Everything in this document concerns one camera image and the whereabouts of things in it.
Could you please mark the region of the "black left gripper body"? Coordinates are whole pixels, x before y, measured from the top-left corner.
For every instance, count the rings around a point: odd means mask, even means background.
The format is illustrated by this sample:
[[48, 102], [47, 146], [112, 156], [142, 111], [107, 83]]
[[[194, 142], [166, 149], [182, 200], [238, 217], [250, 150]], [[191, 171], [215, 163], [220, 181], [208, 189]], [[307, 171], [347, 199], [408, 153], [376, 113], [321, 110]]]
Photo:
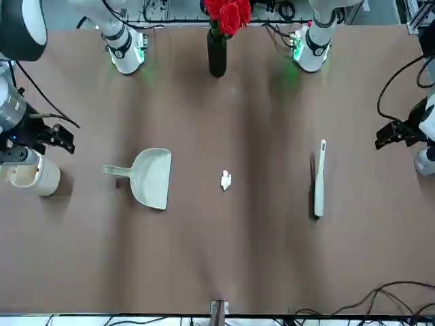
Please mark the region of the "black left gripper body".
[[419, 124], [422, 121], [425, 107], [413, 107], [405, 121], [406, 131], [404, 141], [406, 146], [412, 146], [416, 143], [428, 144], [428, 138], [419, 129]]

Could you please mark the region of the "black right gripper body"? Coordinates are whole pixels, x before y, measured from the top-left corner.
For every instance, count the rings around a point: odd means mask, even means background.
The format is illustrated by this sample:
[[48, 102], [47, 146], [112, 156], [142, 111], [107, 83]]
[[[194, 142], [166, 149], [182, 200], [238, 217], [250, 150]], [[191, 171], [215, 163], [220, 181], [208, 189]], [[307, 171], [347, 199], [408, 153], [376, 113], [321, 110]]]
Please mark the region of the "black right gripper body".
[[44, 123], [41, 118], [32, 118], [30, 115], [37, 114], [36, 110], [26, 104], [23, 118], [11, 130], [1, 133], [1, 150], [7, 149], [7, 142], [13, 145], [29, 147], [44, 155], [46, 145], [52, 137], [52, 128]]

